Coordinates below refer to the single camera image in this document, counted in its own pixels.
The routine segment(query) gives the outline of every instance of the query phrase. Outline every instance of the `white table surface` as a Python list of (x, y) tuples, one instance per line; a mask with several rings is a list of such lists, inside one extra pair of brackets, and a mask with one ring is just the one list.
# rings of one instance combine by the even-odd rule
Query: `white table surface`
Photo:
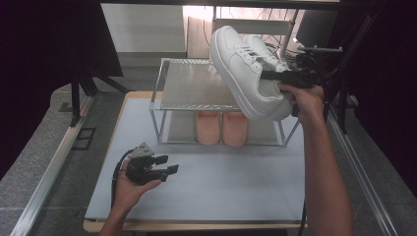
[[(178, 173), (145, 193), (128, 219), (170, 222), (292, 222), (304, 203), (304, 151), (299, 126), (287, 147), (158, 144), (150, 99), (127, 98), (91, 197), (86, 219), (110, 211), (111, 178), (128, 150), (146, 142)], [(285, 130), (295, 118), (284, 120)]]

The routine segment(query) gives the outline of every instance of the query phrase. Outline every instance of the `shoe sole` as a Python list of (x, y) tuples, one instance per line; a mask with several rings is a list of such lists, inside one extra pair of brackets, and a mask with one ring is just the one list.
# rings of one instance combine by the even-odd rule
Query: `shoe sole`
[(237, 104), (239, 105), (239, 108), (241, 111), (245, 114), (246, 117), (249, 119), (261, 119), (263, 117), (266, 117), (265, 114), (260, 113), (255, 109), (255, 107), (249, 102), (249, 100), (246, 98), (246, 96), (243, 94), (243, 91), (240, 90), (239, 84), (234, 79), (233, 75), (230, 73), (229, 70), (224, 66), (223, 61), (221, 60), (220, 53), (218, 51), (217, 47), (217, 33), (216, 31), (212, 37), (214, 37), (213, 45), (211, 46), (215, 50), (211, 51), (211, 61), (214, 64), (215, 69), (220, 75), (224, 75), (225, 78), (223, 78), (227, 85), (229, 86), (229, 89), (231, 90)]

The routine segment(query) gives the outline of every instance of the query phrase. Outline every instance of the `black cable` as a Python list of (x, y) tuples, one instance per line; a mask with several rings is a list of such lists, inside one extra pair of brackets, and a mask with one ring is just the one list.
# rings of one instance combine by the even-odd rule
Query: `black cable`
[(316, 72), (319, 74), (319, 78), (321, 80), (322, 83), (322, 87), (323, 87), (323, 93), (325, 96), (325, 107), (324, 107), (324, 116), (325, 116), (325, 121), (328, 118), (328, 110), (329, 110), (329, 101), (328, 101), (328, 82), (327, 80), (329, 79), (328, 74), (325, 72), (325, 70), (319, 65), (319, 63), (316, 61), (316, 59), (310, 55), (310, 54), (305, 54), (304, 56), (308, 57), (309, 60), (311, 62), (313, 62), (313, 65), (316, 69)]
[[(275, 35), (272, 35), (272, 37), (276, 40), (276, 42), (278, 43), (278, 46), (282, 47), (282, 45), (281, 45), (281, 35), (279, 36), (279, 40), (278, 40), (278, 38), (275, 37)], [(291, 50), (288, 50), (288, 49), (285, 49), (285, 51), (292, 52), (292, 53), (295, 53), (295, 54), (300, 54), (301, 53), (301, 52), (291, 51)]]
[(205, 18), (203, 18), (203, 31), (205, 32), (206, 43), (209, 46), (208, 36), (206, 35), (206, 19)]
[(286, 14), (287, 13), (288, 13), (288, 9), (285, 11), (284, 21), (285, 21), (285, 18), (286, 18)]
[(297, 69), (297, 68), (295, 68), (295, 67), (293, 67), (293, 66), (292, 66), (292, 64), (294, 64), (294, 62), (295, 62), (295, 61), (290, 61), (290, 62), (288, 63), (288, 67), (289, 67), (289, 69), (290, 69), (291, 71), (298, 71), (298, 69)]
[(265, 10), (266, 10), (266, 8), (264, 8), (264, 9), (260, 12), (260, 14), (257, 16), (257, 20), (260, 18), (261, 14), (265, 12)]
[(130, 149), (126, 151), (126, 153), (120, 158), (119, 162), (116, 165), (116, 168), (114, 168), (113, 172), (113, 178), (111, 179), (111, 207), (113, 207), (114, 204), (114, 198), (116, 195), (116, 184), (117, 184), (117, 177), (119, 177), (119, 170), (122, 166), (123, 160), (125, 160), (126, 156), (130, 154), (133, 151), (133, 149)]
[(276, 46), (275, 44), (268, 43), (268, 42), (265, 42), (265, 46), (267, 46), (267, 47), (273, 47), (274, 48), (274, 51), (272, 52), (272, 54), (276, 53), (278, 51), (278, 49), (279, 49), (279, 47)]
[(268, 16), (268, 20), (270, 20), (270, 16), (272, 15), (272, 12), (273, 12), (273, 8), (271, 8), (270, 9), (270, 12), (269, 12), (269, 16)]
[(293, 55), (291, 55), (289, 53), (285, 53), (285, 58), (289, 58), (289, 59), (292, 59), (292, 60), (295, 60), (296, 59), (295, 56), (293, 56)]
[(229, 13), (232, 16), (232, 18), (234, 19), (234, 16), (233, 16), (232, 12), (230, 11), (230, 7), (229, 7)]
[(300, 228), (298, 229), (298, 236), (303, 235), (304, 228), (306, 227), (306, 220), (307, 220), (307, 211), (306, 211), (306, 201), (303, 204), (303, 215), (301, 217)]

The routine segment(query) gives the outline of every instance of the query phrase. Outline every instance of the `finger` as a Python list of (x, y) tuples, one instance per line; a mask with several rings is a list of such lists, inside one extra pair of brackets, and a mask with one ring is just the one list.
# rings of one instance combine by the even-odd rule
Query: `finger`
[(125, 160), (123, 161), (123, 163), (122, 163), (122, 167), (121, 167), (121, 169), (122, 169), (122, 170), (126, 170), (126, 169), (128, 168), (128, 166), (129, 166), (129, 162), (130, 162), (130, 159), (125, 159)]
[(291, 103), (291, 105), (297, 104), (297, 100), (295, 99), (295, 95), (291, 96), (291, 100), (289, 102)]
[(298, 88), (291, 86), (291, 85), (287, 85), (284, 83), (279, 83), (278, 84), (279, 89), (285, 90), (285, 91), (289, 91), (291, 93), (294, 93)]
[(313, 86), (312, 90), (315, 94), (317, 94), (321, 99), (325, 98), (325, 91), (323, 90), (323, 87), (321, 86)]

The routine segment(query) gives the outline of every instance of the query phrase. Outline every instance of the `metal frame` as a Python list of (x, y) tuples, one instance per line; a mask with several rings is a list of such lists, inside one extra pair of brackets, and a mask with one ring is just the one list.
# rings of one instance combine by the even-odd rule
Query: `metal frame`
[(88, 96), (84, 100), (80, 112), (81, 118), (78, 119), (77, 124), (74, 127), (68, 128), (64, 139), (62, 140), (58, 149), (56, 149), (55, 154), (53, 155), (42, 178), (37, 184), (36, 189), (33, 191), (33, 194), (31, 195), (30, 200), (26, 205), (23, 213), (21, 214), (18, 222), (16, 223), (16, 226), (11, 235), (18, 236), (29, 234), (31, 227), (33, 226), (34, 221), (36, 220), (37, 215), (39, 214), (40, 209), (42, 208), (42, 205), (49, 194), (49, 191), (51, 190), (56, 178), (58, 177), (61, 167), (71, 150), (71, 146), (73, 145), (74, 140), (80, 132), (80, 129), (83, 127), (92, 101), (92, 96)]
[(377, 218), (377, 222), (380, 224), (380, 227), (384, 233), (384, 235), (391, 236), (391, 235), (398, 235), (395, 227), (392, 224), (392, 220), (387, 212), (386, 207), (383, 204), (380, 196), (374, 189), (374, 186), (371, 183), (368, 175), (362, 163), (357, 155), (355, 149), (353, 148), (352, 144), (349, 141), (349, 138), (343, 131), (338, 127), (337, 122), (335, 121), (335, 112), (333, 109), (330, 110), (328, 115), (328, 120), (336, 133), (337, 139), (340, 142), (343, 150), (346, 154), (346, 157), (352, 166), (353, 172), (361, 186), (361, 189), (372, 209), (374, 212), (375, 217)]
[(286, 48), (288, 46), (289, 39), (291, 38), (291, 33), (294, 30), (295, 21), (297, 20), (297, 16), (298, 16), (298, 9), (295, 11), (294, 16), (289, 21), (289, 27), (287, 29), (287, 32), (285, 33), (285, 38), (284, 38), (284, 41), (282, 43), (282, 47), (279, 50), (279, 59), (281, 61), (286, 61), (285, 52), (286, 52)]
[(331, 91), (334, 93), (338, 92), (340, 90), (339, 95), (339, 107), (337, 111), (337, 124), (341, 128), (344, 134), (347, 133), (345, 128), (345, 112), (347, 107), (347, 84), (348, 84), (348, 75), (346, 75), (346, 68), (353, 57), (353, 54), (355, 53), (356, 49), (358, 48), (360, 42), (366, 35), (368, 29), (371, 27), (373, 22), (376, 19), (376, 15), (370, 16), (368, 15), (365, 19), (365, 22), (362, 24), (361, 28), (359, 29), (359, 32), (356, 34), (355, 38), (352, 40), (351, 45), (346, 50), (345, 54), (341, 58), (341, 61), (338, 66), (338, 80), (340, 82), (339, 87), (336, 87), (334, 91)]
[[(189, 61), (187, 59), (175, 59), (175, 60)], [(168, 73), (167, 68), (169, 68), (169, 62), (170, 61), (171, 61), (171, 59), (169, 59), (169, 58), (162, 58), (161, 59), (159, 74), (158, 74), (158, 77), (157, 77), (157, 80), (156, 80), (156, 83), (155, 83), (155, 86), (154, 86), (154, 89), (153, 89), (152, 97), (150, 99), (149, 112), (150, 112), (150, 116), (151, 116), (151, 119), (152, 119), (153, 128), (155, 130), (156, 139), (157, 139), (159, 144), (197, 144), (198, 143), (197, 141), (195, 141), (195, 142), (182, 142), (182, 141), (163, 142), (162, 141), (162, 135), (163, 135), (164, 127), (165, 127), (167, 111), (174, 111), (174, 110), (175, 111), (195, 111), (195, 110), (190, 110), (190, 109), (165, 109), (165, 108), (162, 109), (162, 108), (157, 106), (157, 102), (155, 101), (156, 100), (157, 88), (158, 88), (158, 85), (159, 85), (159, 82), (160, 82), (161, 79), (166, 80), (166, 76), (167, 76), (167, 73)], [(163, 112), (160, 125), (158, 125), (157, 122), (156, 122), (155, 111)], [(224, 110), (218, 110), (218, 112), (224, 112), (224, 111), (238, 111), (238, 110), (225, 110), (225, 109)], [(277, 121), (276, 123), (278, 125), (278, 130), (279, 130), (278, 133), (279, 133), (280, 138), (281, 138), (281, 140), (278, 140), (276, 144), (248, 143), (248, 145), (286, 147), (288, 145), (290, 139), (292, 138), (294, 132), (296, 131), (296, 129), (299, 125), (299, 121), (297, 121), (294, 124), (291, 131), (289, 131), (288, 136), (286, 136), (286, 134), (284, 132), (284, 129), (282, 127), (282, 122)]]
[(147, 4), (147, 5), (194, 5), (217, 7), (249, 7), (249, 8), (281, 8), (305, 10), (355, 10), (368, 9), (374, 1), (361, 2), (329, 2), (320, 0), (100, 0), (100, 3), (115, 4)]
[(239, 33), (286, 35), (289, 24), (288, 21), (213, 18), (212, 31), (231, 26)]

